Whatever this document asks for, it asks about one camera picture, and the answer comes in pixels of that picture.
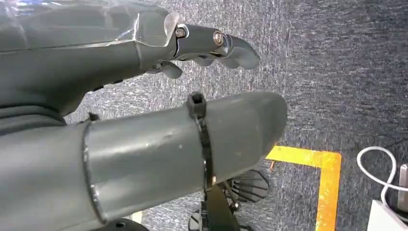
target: gray cylindrical tube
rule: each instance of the gray cylindrical tube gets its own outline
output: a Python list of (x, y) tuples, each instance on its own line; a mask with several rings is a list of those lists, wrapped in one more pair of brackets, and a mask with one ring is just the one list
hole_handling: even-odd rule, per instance
[(86, 126), (36, 128), (0, 137), (0, 230), (86, 231), (102, 226), (84, 174)]
[[(244, 93), (207, 105), (217, 182), (251, 169), (282, 135), (283, 98)], [(198, 191), (204, 165), (185, 107), (94, 122), (86, 137), (89, 179), (109, 220)]]

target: robotic hand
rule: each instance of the robotic hand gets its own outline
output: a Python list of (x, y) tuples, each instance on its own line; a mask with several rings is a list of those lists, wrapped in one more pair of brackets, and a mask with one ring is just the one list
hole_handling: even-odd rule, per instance
[[(253, 69), (247, 42), (128, 0), (3, 1), (0, 10), (2, 230), (94, 230), (203, 187), (202, 130), (185, 106), (75, 125), (63, 116), (106, 84), (180, 77), (173, 60)], [(213, 184), (255, 166), (286, 124), (273, 93), (205, 110)]]

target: yellow floor marking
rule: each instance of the yellow floor marking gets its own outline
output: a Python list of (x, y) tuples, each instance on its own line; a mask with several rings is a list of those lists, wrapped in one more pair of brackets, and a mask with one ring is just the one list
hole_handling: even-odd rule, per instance
[(266, 159), (321, 168), (316, 231), (334, 231), (342, 160), (340, 153), (275, 146)]

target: white cable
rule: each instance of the white cable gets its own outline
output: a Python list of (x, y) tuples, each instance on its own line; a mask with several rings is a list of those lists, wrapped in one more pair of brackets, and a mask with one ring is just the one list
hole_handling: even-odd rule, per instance
[[(363, 165), (361, 164), (361, 157), (362, 157), (366, 152), (369, 152), (369, 151), (372, 151), (372, 150), (383, 151), (383, 152), (387, 153), (387, 155), (391, 158), (391, 161), (392, 161), (392, 163), (393, 163), (393, 166), (392, 166), (391, 174), (390, 174), (390, 176), (388, 177), (387, 182), (384, 182), (384, 181), (378, 179), (377, 177), (373, 176), (373, 175), (372, 175), (371, 173), (369, 173), (369, 172), (363, 167)], [(382, 201), (382, 203), (383, 203), (384, 205), (386, 205), (387, 207), (388, 207), (388, 204), (387, 204), (387, 201), (386, 201), (386, 199), (385, 199), (385, 195), (387, 194), (388, 188), (392, 188), (392, 189), (396, 189), (396, 190), (399, 190), (399, 191), (408, 192), (408, 188), (401, 187), (401, 186), (396, 186), (396, 185), (391, 184), (391, 182), (392, 182), (393, 179), (394, 179), (395, 173), (396, 173), (396, 160), (395, 160), (394, 155), (393, 155), (388, 149), (385, 149), (385, 148), (382, 148), (382, 147), (378, 147), (378, 146), (372, 146), (372, 147), (368, 147), (368, 148), (365, 148), (365, 149), (361, 150), (361, 151), (357, 154), (357, 165), (358, 165), (358, 167), (361, 169), (361, 171), (363, 171), (364, 174), (366, 174), (370, 179), (372, 179), (373, 181), (375, 181), (375, 182), (377, 182), (377, 183), (379, 183), (379, 184), (384, 185), (384, 188), (383, 188), (383, 190), (381, 191), (381, 201)], [(394, 213), (394, 214), (395, 214), (401, 221), (408, 222), (408, 218), (402, 217), (402, 216), (398, 215), (397, 213)]]

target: metal screw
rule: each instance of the metal screw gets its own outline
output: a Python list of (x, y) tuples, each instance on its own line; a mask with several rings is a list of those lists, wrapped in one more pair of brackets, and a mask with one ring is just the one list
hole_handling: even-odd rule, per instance
[(186, 37), (186, 31), (183, 28), (176, 29), (176, 37), (178, 39)]
[(213, 36), (214, 42), (216, 43), (217, 46), (221, 46), (222, 44), (224, 44), (224, 36), (222, 35), (221, 31), (216, 30), (214, 32), (214, 36)]
[(240, 210), (240, 204), (238, 202), (232, 203), (229, 208), (231, 209), (232, 212), (236, 212)]
[(155, 69), (155, 70), (160, 70), (160, 69), (162, 69), (162, 64), (160, 63), (160, 64), (154, 64), (153, 65), (153, 69)]

